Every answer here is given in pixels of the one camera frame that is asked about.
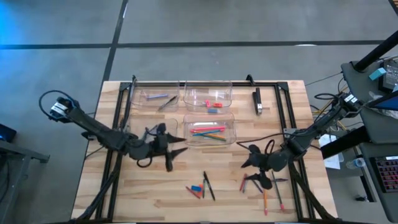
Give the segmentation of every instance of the black cable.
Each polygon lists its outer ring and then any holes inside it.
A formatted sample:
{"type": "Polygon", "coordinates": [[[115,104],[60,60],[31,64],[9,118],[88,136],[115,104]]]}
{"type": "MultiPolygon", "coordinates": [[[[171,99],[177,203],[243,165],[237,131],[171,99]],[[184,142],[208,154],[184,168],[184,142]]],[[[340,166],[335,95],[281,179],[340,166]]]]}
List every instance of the black cable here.
{"type": "MultiPolygon", "coordinates": [[[[315,99],[318,100],[339,100],[338,96],[331,94],[331,93],[320,93],[320,94],[316,94],[314,96],[315,99]],[[331,96],[331,98],[322,98],[321,96],[331,96]]],[[[325,112],[325,110],[333,103],[333,101],[331,101],[323,110],[321,110],[321,112],[318,114],[317,118],[315,118],[315,122],[317,122],[318,118],[325,112]]]]}
{"type": "Polygon", "coordinates": [[[264,140],[264,139],[266,139],[266,138],[270,138],[270,137],[278,136],[278,135],[281,135],[281,134],[287,134],[287,133],[277,133],[277,134],[271,134],[271,135],[268,135],[268,136],[266,136],[266,137],[262,137],[262,138],[259,138],[259,139],[253,139],[253,140],[247,140],[247,141],[240,141],[240,142],[236,142],[236,144],[237,144],[237,145],[239,145],[239,146],[241,146],[241,147],[243,147],[243,148],[245,148],[245,149],[249,149],[248,147],[246,147],[246,146],[242,145],[242,143],[248,143],[248,142],[261,141],[261,140],[264,140]]]}
{"type": "Polygon", "coordinates": [[[312,108],[316,109],[317,111],[320,111],[320,110],[321,110],[321,109],[317,108],[317,107],[316,107],[316,106],[314,106],[314,105],[310,105],[310,107],[312,107],[312,108]]]}
{"type": "Polygon", "coordinates": [[[269,151],[269,154],[272,153],[272,150],[274,149],[274,146],[275,146],[275,140],[273,140],[273,139],[269,140],[269,142],[266,146],[266,149],[264,150],[264,154],[268,154],[268,147],[271,145],[271,143],[272,143],[272,146],[271,146],[271,150],[269,151]]]}
{"type": "Polygon", "coordinates": [[[351,127],[351,126],[354,126],[355,124],[360,124],[360,123],[362,123],[363,124],[363,122],[362,121],[360,121],[360,122],[357,122],[357,123],[353,123],[353,124],[351,124],[351,125],[346,125],[345,127],[347,128],[347,127],[351,127]]]}
{"type": "Polygon", "coordinates": [[[156,136],[156,134],[152,134],[152,133],[150,132],[149,128],[147,128],[147,127],[145,127],[145,132],[146,132],[146,134],[149,134],[150,136],[156,136]]]}
{"type": "Polygon", "coordinates": [[[152,152],[151,152],[151,154],[149,155],[149,162],[148,162],[148,164],[146,164],[146,165],[141,165],[141,164],[139,163],[139,161],[141,161],[141,160],[142,160],[142,159],[137,160],[137,166],[138,166],[138,167],[140,167],[140,168],[149,167],[149,166],[152,164],[152,152]]]}
{"type": "Polygon", "coordinates": [[[326,79],[328,79],[328,78],[331,78],[331,77],[335,77],[336,75],[339,75],[339,74],[341,74],[341,73],[343,73],[343,72],[339,72],[339,73],[336,73],[336,74],[334,74],[334,75],[330,75],[330,76],[328,76],[328,77],[326,77],[326,78],[322,78],[322,79],[319,79],[319,80],[317,80],[317,81],[311,82],[311,83],[309,83],[309,84],[306,84],[306,86],[312,85],[312,84],[317,83],[317,82],[320,82],[320,81],[324,81],[324,80],[326,80],[326,79]]]}
{"type": "Polygon", "coordinates": [[[337,84],[337,92],[338,93],[340,93],[340,83],[341,83],[341,81],[343,81],[343,79],[344,79],[344,77],[343,78],[341,78],[341,80],[338,82],[338,84],[337,84]]]}
{"type": "Polygon", "coordinates": [[[318,146],[314,146],[314,145],[310,145],[311,147],[314,147],[315,149],[319,149],[319,150],[321,150],[322,151],[322,149],[321,148],[319,148],[318,146]]]}
{"type": "Polygon", "coordinates": [[[318,100],[334,100],[334,99],[338,100],[338,96],[336,96],[334,94],[331,94],[331,93],[319,93],[319,94],[316,94],[314,96],[314,98],[318,99],[318,100]],[[324,97],[321,97],[321,96],[331,96],[331,98],[324,98],[324,97]]]}
{"type": "Polygon", "coordinates": [[[3,195],[2,195],[1,198],[0,198],[0,204],[2,203],[2,201],[4,200],[4,198],[6,197],[7,192],[8,192],[8,188],[9,188],[9,186],[10,186],[10,163],[9,163],[8,159],[7,159],[7,161],[6,161],[6,164],[7,164],[6,189],[5,189],[3,195]]]}
{"type": "Polygon", "coordinates": [[[100,148],[96,149],[94,152],[89,153],[89,154],[85,157],[85,160],[86,160],[89,156],[91,156],[92,154],[94,154],[94,153],[98,152],[99,150],[103,149],[104,147],[105,147],[105,146],[101,146],[100,148]]]}
{"type": "Polygon", "coordinates": [[[49,117],[49,118],[51,119],[52,116],[49,115],[47,112],[45,112],[45,110],[43,109],[43,106],[42,106],[43,97],[44,97],[45,95],[49,94],[49,93],[61,93],[61,94],[64,94],[66,97],[69,98],[69,100],[72,101],[72,103],[73,103],[73,98],[70,97],[68,94],[64,93],[63,91],[60,91],[60,90],[50,90],[50,91],[46,91],[45,93],[43,93],[43,94],[40,96],[40,98],[39,98],[39,108],[40,108],[40,110],[43,112],[43,114],[45,114],[47,117],[49,117]]]}

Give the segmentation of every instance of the table leg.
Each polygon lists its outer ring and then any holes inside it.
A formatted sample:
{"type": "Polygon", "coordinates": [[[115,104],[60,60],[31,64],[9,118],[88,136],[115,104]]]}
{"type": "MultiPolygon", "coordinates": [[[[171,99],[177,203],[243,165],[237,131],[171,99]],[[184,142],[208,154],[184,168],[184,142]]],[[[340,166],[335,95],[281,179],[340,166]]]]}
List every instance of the table leg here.
{"type": "Polygon", "coordinates": [[[359,143],[370,141],[371,140],[365,126],[362,126],[338,138],[336,141],[321,147],[322,156],[324,159],[327,159],[331,156],[337,155],[339,152],[343,152],[346,149],[357,146],[359,143]]]}

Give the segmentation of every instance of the wooden tabletop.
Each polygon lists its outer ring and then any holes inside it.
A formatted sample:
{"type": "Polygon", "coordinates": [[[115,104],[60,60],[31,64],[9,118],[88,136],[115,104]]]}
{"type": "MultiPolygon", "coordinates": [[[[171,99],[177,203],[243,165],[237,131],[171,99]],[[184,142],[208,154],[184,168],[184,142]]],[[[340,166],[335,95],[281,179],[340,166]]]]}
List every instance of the wooden tabletop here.
{"type": "MultiPolygon", "coordinates": [[[[303,81],[287,81],[298,128],[306,128],[313,123],[310,105],[303,81]]],[[[96,111],[96,119],[111,127],[116,106],[120,82],[104,82],[96,111]]],[[[257,116],[254,112],[252,92],[254,87],[234,87],[230,112],[234,114],[237,141],[256,139],[270,134],[280,133],[280,121],[273,87],[261,87],[263,112],[257,116]]],[[[131,108],[131,132],[140,136],[144,127],[166,122],[177,126],[176,135],[183,137],[183,119],[191,114],[183,102],[183,90],[180,90],[178,108],[174,112],[131,108]]],[[[282,101],[285,118],[289,124],[284,95],[282,101]]],[[[282,143],[282,136],[276,136],[275,149],[282,143]]],[[[264,149],[268,139],[257,142],[264,149]]],[[[90,142],[87,153],[99,148],[97,142],[90,142]]],[[[173,149],[186,147],[183,142],[173,145],[173,149]]],[[[251,175],[258,170],[255,167],[241,169],[249,152],[236,143],[229,147],[190,147],[174,161],[174,170],[166,172],[163,157],[156,157],[151,166],[142,169],[128,156],[123,158],[120,173],[118,196],[114,211],[114,222],[292,222],[297,221],[294,198],[290,181],[278,183],[285,206],[282,211],[275,189],[267,191],[268,216],[264,215],[263,195],[252,182],[248,182],[246,192],[239,191],[243,175],[251,175]],[[204,199],[197,199],[185,189],[185,186],[199,185],[206,171],[215,193],[216,201],[206,191],[204,199]]],[[[103,175],[106,150],[90,156],[84,163],[80,184],[76,195],[72,218],[83,213],[98,193],[103,175]]],[[[337,216],[331,194],[322,154],[310,148],[304,157],[311,191],[320,203],[333,216],[337,216]]],[[[288,168],[275,172],[276,178],[290,178],[288,168]]],[[[108,209],[110,190],[104,209],[108,209]]],[[[303,192],[300,198],[304,215],[307,209],[303,192]]]]}

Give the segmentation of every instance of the pencil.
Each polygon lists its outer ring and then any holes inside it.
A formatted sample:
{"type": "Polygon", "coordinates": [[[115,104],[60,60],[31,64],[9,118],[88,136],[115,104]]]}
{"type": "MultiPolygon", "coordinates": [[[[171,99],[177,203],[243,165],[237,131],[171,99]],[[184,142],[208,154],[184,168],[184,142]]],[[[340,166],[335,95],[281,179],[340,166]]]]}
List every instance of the pencil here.
{"type": "Polygon", "coordinates": [[[263,195],[264,195],[264,214],[265,214],[265,215],[268,215],[267,190],[264,189],[262,192],[263,192],[263,195]]]}

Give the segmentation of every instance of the plastic container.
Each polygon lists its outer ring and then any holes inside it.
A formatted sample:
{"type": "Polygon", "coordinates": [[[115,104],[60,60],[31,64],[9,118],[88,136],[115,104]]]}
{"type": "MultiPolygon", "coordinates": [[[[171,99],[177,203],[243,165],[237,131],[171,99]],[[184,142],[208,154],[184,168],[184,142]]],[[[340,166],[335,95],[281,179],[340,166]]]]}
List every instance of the plastic container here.
{"type": "Polygon", "coordinates": [[[147,86],[146,84],[137,82],[134,85],[131,103],[136,108],[158,110],[164,103],[177,96],[162,111],[176,111],[178,109],[180,82],[167,82],[162,86],[147,86]]]}
{"type": "Polygon", "coordinates": [[[183,100],[189,111],[228,113],[232,103],[232,83],[230,81],[186,82],[183,100]]]}
{"type": "Polygon", "coordinates": [[[357,158],[346,163],[346,167],[349,169],[357,169],[366,166],[363,158],[357,158]]]}
{"type": "Polygon", "coordinates": [[[139,114],[132,114],[130,117],[130,133],[137,135],[139,139],[145,138],[145,142],[150,142],[154,140],[154,137],[146,134],[146,128],[151,134],[155,134],[156,126],[160,123],[166,124],[166,133],[170,133],[173,136],[177,135],[178,122],[176,119],[142,118],[139,114]]]}
{"type": "Polygon", "coordinates": [[[234,115],[185,115],[184,138],[189,146],[230,145],[236,140],[234,115]]]}

